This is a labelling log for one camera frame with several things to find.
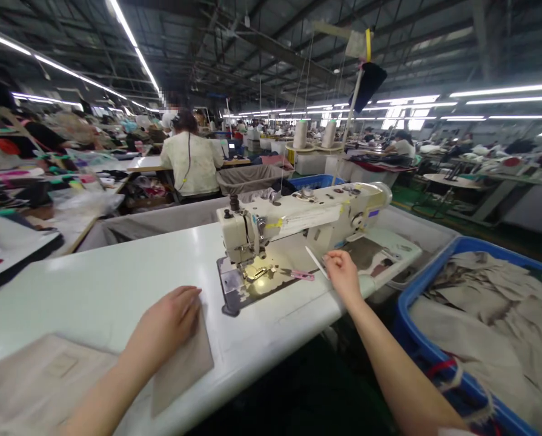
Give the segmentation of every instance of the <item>gray bin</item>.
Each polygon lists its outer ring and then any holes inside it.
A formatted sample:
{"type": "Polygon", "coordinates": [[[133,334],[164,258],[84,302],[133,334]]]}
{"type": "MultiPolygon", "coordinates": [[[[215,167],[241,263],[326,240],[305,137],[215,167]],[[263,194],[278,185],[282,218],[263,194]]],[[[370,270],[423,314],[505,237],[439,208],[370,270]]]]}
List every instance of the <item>gray bin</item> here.
{"type": "Polygon", "coordinates": [[[216,181],[223,195],[233,195],[270,188],[277,180],[292,174],[275,165],[253,165],[218,171],[216,181]]]}
{"type": "Polygon", "coordinates": [[[393,231],[422,249],[422,255],[412,265],[388,282],[388,286],[401,291],[434,262],[453,240],[461,236],[456,230],[393,206],[388,206],[380,212],[375,227],[393,231]]]}

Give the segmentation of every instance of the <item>white pen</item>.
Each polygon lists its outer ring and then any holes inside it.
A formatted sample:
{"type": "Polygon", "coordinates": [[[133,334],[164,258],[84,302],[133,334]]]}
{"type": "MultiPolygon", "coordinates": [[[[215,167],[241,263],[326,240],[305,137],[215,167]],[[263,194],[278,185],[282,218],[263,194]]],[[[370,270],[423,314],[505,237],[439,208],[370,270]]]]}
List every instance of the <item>white pen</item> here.
{"type": "Polygon", "coordinates": [[[315,257],[315,255],[311,252],[311,250],[309,249],[308,246],[305,246],[305,249],[307,250],[307,252],[309,253],[309,255],[311,256],[311,258],[313,259],[313,262],[315,262],[315,264],[317,265],[317,267],[319,268],[319,270],[323,273],[323,275],[325,276],[326,279],[329,279],[329,277],[327,276],[327,272],[325,272],[325,269],[323,268],[323,266],[321,265],[321,263],[319,263],[319,261],[317,260],[317,258],[315,257]]]}

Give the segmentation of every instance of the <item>yellow tag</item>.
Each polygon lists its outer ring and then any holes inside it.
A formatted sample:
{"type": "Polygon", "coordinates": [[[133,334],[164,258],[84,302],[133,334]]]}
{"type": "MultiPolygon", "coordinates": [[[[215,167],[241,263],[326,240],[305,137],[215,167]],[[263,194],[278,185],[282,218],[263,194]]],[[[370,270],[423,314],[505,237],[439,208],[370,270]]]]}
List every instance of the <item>yellow tag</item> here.
{"type": "Polygon", "coordinates": [[[267,224],[265,227],[281,227],[283,225],[283,219],[279,218],[275,224],[267,224]]]}
{"type": "Polygon", "coordinates": [[[369,29],[366,30],[366,48],[367,48],[367,53],[366,53],[366,62],[369,62],[372,60],[372,42],[371,42],[371,39],[372,39],[372,34],[370,32],[369,29]]]}

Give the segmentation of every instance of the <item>white thread spool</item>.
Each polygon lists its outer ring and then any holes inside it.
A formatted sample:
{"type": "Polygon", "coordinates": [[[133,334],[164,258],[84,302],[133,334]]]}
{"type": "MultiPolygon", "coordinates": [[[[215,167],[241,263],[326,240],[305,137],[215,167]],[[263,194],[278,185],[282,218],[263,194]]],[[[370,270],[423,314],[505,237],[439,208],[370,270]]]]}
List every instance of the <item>white thread spool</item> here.
{"type": "Polygon", "coordinates": [[[335,131],[337,129],[337,123],[335,121],[330,121],[325,127],[323,132],[323,139],[321,141],[321,148],[331,148],[333,147],[333,140],[335,139],[335,131]]]}
{"type": "Polygon", "coordinates": [[[305,148],[307,146],[307,121],[301,120],[295,126],[293,148],[305,148]]]}

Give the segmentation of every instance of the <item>label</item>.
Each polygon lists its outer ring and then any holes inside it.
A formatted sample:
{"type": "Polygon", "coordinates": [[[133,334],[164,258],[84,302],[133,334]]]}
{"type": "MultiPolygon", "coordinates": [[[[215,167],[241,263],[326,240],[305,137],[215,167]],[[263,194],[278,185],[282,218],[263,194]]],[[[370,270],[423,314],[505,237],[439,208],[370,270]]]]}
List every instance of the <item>label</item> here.
{"type": "Polygon", "coordinates": [[[310,227],[327,224],[339,219],[341,205],[317,207],[296,215],[283,218],[282,231],[296,233],[310,227]]]}

